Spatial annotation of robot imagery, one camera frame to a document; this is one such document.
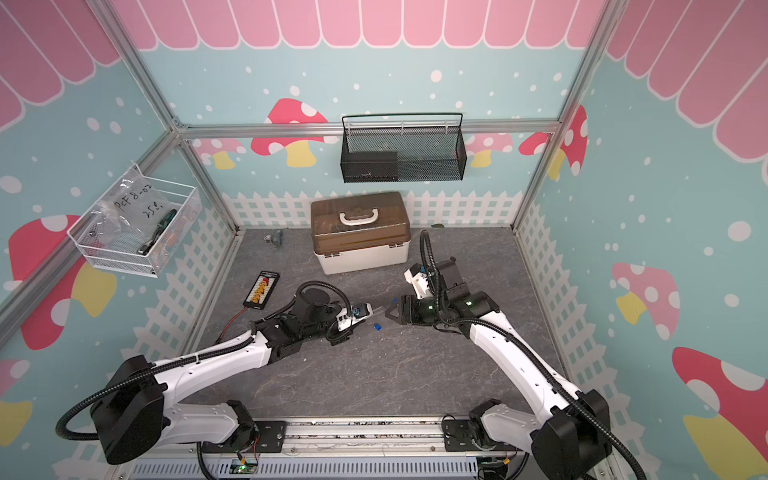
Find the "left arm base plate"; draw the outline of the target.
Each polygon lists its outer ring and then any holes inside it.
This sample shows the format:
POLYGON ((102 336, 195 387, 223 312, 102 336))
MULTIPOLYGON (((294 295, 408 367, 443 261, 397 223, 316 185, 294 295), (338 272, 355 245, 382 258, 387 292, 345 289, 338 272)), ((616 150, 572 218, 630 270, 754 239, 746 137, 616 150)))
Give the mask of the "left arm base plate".
POLYGON ((286 440, 286 421, 257 420, 254 424, 254 432, 247 438, 247 442, 237 452, 241 454, 272 454, 281 453, 286 440))

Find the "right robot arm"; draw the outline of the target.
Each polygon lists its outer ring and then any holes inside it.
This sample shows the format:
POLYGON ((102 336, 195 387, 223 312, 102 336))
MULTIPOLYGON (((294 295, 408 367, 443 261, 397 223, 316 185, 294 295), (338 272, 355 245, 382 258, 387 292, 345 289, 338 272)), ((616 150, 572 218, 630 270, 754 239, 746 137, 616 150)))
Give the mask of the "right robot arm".
POLYGON ((587 479, 614 453, 636 478, 646 478, 638 459, 612 432, 606 399, 596 390, 580 390, 547 364, 488 294, 470 291, 453 259, 416 263, 404 278, 413 291, 400 298, 393 320, 463 335, 497 364, 531 409, 525 413, 494 399, 476 407, 470 425, 478 444, 522 450, 549 479, 587 479))

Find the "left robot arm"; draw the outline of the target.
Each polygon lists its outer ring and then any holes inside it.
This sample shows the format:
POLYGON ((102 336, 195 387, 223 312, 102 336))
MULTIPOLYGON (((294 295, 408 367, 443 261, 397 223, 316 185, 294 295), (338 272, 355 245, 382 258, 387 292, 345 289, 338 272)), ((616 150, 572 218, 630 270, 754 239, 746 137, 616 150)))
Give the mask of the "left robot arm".
POLYGON ((338 345, 372 313, 368 303, 333 302, 326 291, 310 288, 228 341, 157 362, 142 355, 125 360, 106 387, 60 417, 55 433, 68 441, 99 442, 110 465, 171 444, 209 443, 242 450, 260 438, 242 402, 193 405, 187 398, 295 354, 308 340, 324 338, 338 345))

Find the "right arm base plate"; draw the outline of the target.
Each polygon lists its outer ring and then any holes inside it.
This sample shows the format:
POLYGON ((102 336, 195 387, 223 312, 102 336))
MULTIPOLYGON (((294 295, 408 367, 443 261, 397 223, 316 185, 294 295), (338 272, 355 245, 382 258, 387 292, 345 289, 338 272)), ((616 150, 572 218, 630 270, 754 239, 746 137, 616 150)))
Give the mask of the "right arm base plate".
POLYGON ((518 448, 503 442, 482 439, 473 432, 469 419, 457 419, 452 415, 440 421, 444 449, 447 452, 517 452, 518 448))

